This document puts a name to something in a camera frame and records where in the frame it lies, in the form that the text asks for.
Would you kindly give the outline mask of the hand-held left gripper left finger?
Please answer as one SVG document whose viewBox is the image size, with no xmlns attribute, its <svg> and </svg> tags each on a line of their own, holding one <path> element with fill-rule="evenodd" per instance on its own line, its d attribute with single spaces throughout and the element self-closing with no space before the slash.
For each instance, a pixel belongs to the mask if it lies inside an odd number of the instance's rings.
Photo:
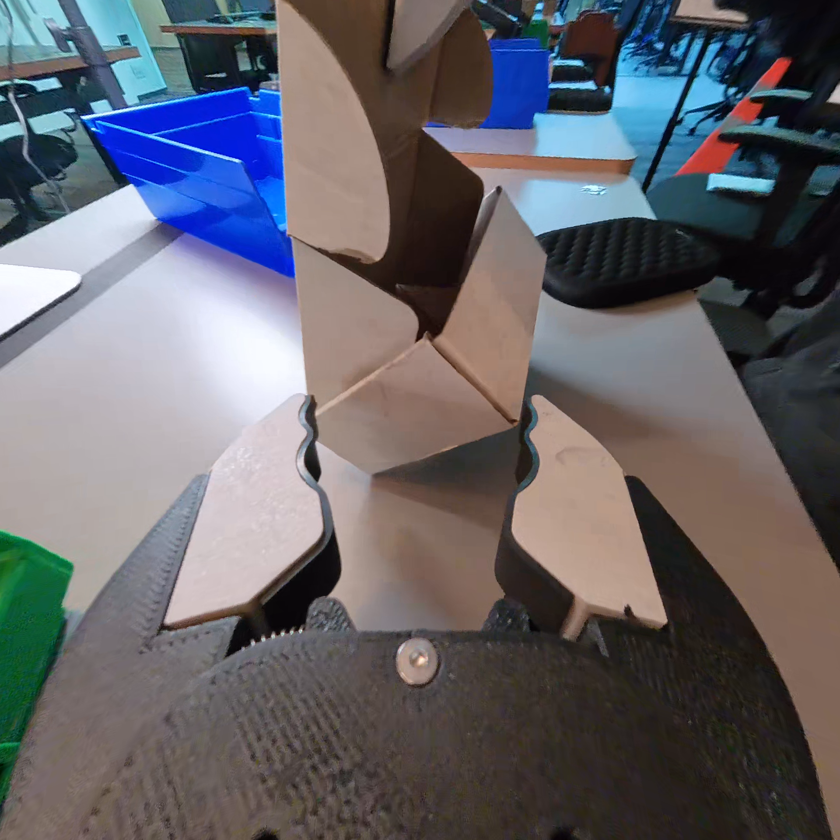
<svg viewBox="0 0 840 840">
<path fill-rule="evenodd" d="M 164 616 L 167 629 L 233 617 L 252 637 L 301 629 L 341 574 L 320 486 L 316 403 L 294 394 L 210 469 Z"/>
</svg>

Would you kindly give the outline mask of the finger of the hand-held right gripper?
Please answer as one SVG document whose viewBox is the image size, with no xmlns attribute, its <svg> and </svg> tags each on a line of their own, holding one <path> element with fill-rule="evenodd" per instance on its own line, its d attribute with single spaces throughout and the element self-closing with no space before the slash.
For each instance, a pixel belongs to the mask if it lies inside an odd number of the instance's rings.
<svg viewBox="0 0 840 840">
<path fill-rule="evenodd" d="M 424 58 L 460 14 L 460 1 L 394 1 L 387 69 L 402 72 Z"/>
</svg>

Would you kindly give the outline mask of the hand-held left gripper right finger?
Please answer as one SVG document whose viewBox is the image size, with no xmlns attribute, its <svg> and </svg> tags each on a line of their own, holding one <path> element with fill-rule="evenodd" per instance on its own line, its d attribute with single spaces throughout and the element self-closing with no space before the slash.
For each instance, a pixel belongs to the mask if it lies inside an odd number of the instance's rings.
<svg viewBox="0 0 840 840">
<path fill-rule="evenodd" d="M 627 477 L 542 395 L 522 407 L 516 486 L 496 557 L 505 596 L 541 632 L 578 639 L 591 620 L 668 622 Z"/>
</svg>

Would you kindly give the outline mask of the white cardboard box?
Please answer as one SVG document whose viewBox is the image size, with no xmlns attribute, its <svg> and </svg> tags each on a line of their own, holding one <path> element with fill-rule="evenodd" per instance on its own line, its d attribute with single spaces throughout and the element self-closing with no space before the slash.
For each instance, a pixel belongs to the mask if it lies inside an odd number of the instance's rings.
<svg viewBox="0 0 840 840">
<path fill-rule="evenodd" d="M 276 2 L 283 165 L 321 440 L 374 475 L 518 424 L 547 261 L 502 187 L 425 132 L 489 114 L 469 2 L 385 65 L 394 2 Z"/>
</svg>

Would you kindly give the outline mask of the green plastic bin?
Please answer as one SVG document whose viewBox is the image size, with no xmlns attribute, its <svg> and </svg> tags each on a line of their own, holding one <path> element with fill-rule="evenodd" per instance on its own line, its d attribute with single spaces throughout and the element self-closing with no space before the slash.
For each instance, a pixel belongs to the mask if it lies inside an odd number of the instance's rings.
<svg viewBox="0 0 840 840">
<path fill-rule="evenodd" d="M 58 648 L 73 563 L 1 533 L 1 800 Z"/>
</svg>

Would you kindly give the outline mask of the blue plastic bin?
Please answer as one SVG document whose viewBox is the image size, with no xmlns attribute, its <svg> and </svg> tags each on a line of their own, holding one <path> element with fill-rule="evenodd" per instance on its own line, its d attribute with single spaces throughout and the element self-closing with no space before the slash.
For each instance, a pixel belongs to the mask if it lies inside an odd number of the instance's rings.
<svg viewBox="0 0 840 840">
<path fill-rule="evenodd" d="M 485 130 L 530 130 L 550 96 L 551 55 L 536 38 L 489 41 L 493 90 Z"/>
<path fill-rule="evenodd" d="M 83 121 L 159 221 L 294 277 L 278 91 L 241 87 Z"/>
</svg>

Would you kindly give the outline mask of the wooden desk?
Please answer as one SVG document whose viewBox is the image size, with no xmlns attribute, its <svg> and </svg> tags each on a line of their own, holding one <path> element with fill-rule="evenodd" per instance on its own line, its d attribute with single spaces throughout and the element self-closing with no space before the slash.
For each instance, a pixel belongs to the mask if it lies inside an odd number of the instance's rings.
<svg viewBox="0 0 840 840">
<path fill-rule="evenodd" d="M 2 45 L 1 82 L 19 79 L 58 77 L 61 73 L 87 68 L 88 64 L 76 52 L 62 52 L 44 45 L 14 45 L 12 59 Z"/>
</svg>

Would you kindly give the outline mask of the brown office chair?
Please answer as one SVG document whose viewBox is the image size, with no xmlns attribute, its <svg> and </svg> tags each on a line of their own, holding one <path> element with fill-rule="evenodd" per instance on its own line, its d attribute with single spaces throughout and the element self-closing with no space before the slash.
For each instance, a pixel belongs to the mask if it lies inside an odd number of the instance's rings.
<svg viewBox="0 0 840 840">
<path fill-rule="evenodd" d="M 568 23 L 552 63 L 548 112 L 608 113 L 620 47 L 613 14 L 588 9 Z"/>
</svg>

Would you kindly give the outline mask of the dark table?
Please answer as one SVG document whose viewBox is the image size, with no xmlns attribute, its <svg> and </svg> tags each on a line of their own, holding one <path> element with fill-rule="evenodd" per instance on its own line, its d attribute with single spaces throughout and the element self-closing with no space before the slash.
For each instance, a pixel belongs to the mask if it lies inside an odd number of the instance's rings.
<svg viewBox="0 0 840 840">
<path fill-rule="evenodd" d="M 240 19 L 161 25 L 180 47 L 195 93 L 235 88 L 257 91 L 277 79 L 277 23 Z"/>
</svg>

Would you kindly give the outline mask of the table with black leg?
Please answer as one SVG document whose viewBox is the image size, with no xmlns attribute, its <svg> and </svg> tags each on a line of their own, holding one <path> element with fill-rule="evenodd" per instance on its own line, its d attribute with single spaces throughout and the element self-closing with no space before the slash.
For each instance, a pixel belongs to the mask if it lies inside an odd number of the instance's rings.
<svg viewBox="0 0 840 840">
<path fill-rule="evenodd" d="M 676 27 L 687 28 L 695 35 L 700 34 L 700 47 L 693 64 L 689 68 L 686 82 L 681 89 L 658 142 L 656 152 L 642 181 L 641 188 L 643 193 L 647 193 L 653 183 L 659 165 L 679 124 L 686 100 L 699 74 L 700 67 L 707 55 L 714 35 L 745 31 L 749 25 L 749 16 L 743 10 L 742 2 L 678 1 L 673 2 L 668 10 L 668 23 Z"/>
</svg>

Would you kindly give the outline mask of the white rounded flat plate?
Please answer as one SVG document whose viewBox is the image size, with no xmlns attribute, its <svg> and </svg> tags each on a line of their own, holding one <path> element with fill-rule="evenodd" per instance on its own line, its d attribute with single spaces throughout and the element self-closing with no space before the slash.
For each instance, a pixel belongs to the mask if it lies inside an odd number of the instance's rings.
<svg viewBox="0 0 840 840">
<path fill-rule="evenodd" d="M 81 275 L 64 269 L 1 265 L 1 340 L 73 295 Z"/>
</svg>

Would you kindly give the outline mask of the red board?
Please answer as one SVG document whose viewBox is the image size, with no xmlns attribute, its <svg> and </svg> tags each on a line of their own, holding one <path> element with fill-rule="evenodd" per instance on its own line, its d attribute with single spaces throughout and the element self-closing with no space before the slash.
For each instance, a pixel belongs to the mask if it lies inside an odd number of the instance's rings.
<svg viewBox="0 0 840 840">
<path fill-rule="evenodd" d="M 737 149 L 735 144 L 723 142 L 721 138 L 723 131 L 752 124 L 761 111 L 761 106 L 752 102 L 752 95 L 776 88 L 790 65 L 791 58 L 778 58 L 730 111 L 719 127 L 712 131 L 699 149 L 679 168 L 676 175 L 708 175 L 723 172 Z"/>
</svg>

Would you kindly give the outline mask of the dark pole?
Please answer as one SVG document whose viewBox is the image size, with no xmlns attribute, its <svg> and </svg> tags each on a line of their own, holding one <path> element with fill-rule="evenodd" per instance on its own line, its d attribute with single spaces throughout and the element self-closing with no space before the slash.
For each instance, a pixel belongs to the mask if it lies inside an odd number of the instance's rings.
<svg viewBox="0 0 840 840">
<path fill-rule="evenodd" d="M 58 1 L 68 22 L 65 37 L 73 42 L 85 60 L 93 77 L 106 94 L 112 110 L 126 109 L 127 103 L 118 79 L 114 75 L 104 49 L 88 25 L 77 1 Z"/>
</svg>

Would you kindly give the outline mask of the black office chair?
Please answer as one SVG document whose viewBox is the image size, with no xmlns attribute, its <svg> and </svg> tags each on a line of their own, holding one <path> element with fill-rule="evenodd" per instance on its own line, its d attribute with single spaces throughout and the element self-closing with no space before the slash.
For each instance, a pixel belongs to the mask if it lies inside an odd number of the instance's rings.
<svg viewBox="0 0 840 840">
<path fill-rule="evenodd" d="M 3 104 L 12 110 L 20 133 L 1 142 L 1 197 L 14 205 L 24 224 L 49 218 L 35 199 L 37 186 L 47 189 L 64 214 L 70 212 L 60 183 L 78 161 L 77 148 L 70 140 L 38 133 L 31 127 L 23 104 L 36 93 L 37 89 L 27 82 L 2 84 Z"/>
<path fill-rule="evenodd" d="M 717 250 L 717 276 L 747 291 L 742 306 L 764 319 L 780 307 L 814 307 L 838 284 L 838 183 L 824 196 L 809 188 L 818 168 L 838 166 L 838 142 L 817 135 L 838 129 L 838 106 L 828 98 L 827 92 L 797 89 L 752 94 L 760 117 L 776 118 L 776 124 L 721 131 L 724 144 L 774 158 L 778 171 L 767 196 L 712 192 L 701 174 L 675 175 L 647 192 L 657 218 Z"/>
</svg>

